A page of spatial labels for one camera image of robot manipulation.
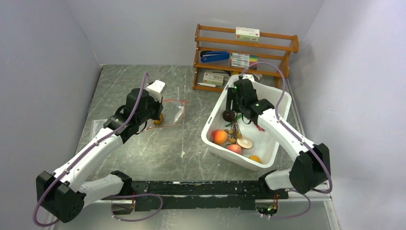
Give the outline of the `dark purple mangosteen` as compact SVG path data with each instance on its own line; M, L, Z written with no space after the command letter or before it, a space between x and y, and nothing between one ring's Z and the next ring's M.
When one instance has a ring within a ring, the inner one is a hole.
M223 111L222 113L222 118L226 121L226 122L232 122L234 121L236 117L235 112L233 111Z

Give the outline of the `clear zip top bag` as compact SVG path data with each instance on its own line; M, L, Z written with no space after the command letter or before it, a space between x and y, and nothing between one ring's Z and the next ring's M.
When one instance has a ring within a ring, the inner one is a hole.
M146 131L157 128L169 128L176 126L185 114L187 101L166 99L163 101L163 110L160 121L149 121Z

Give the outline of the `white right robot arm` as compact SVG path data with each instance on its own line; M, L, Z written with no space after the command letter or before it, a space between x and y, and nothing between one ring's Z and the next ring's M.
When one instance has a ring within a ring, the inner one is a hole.
M278 104L260 99L253 82L240 78L227 89L227 100L232 101L230 109L239 112L250 122L259 125L270 134L289 154L293 166L289 170L270 172L258 186L263 198L271 198L278 189L293 189L300 194L317 189L324 182L332 184L329 149L323 144L315 144L293 129L278 113Z

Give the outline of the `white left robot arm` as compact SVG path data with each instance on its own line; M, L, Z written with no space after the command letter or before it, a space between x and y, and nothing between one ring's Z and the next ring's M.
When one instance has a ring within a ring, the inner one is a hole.
M134 195L132 179L114 171L106 177L85 180L107 156L133 135L140 134L149 120L159 120L163 109L163 88L132 89L126 103L103 125L96 137L71 160L52 173L36 178L37 204L33 222L39 227L73 220L87 205L103 198L127 199Z

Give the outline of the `red grape bunch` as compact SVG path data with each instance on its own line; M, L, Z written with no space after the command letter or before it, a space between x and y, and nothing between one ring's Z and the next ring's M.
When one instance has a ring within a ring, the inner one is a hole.
M257 127L257 129L259 130L259 131L265 131L265 129L263 129L263 128L261 128L259 125L256 125L256 127Z

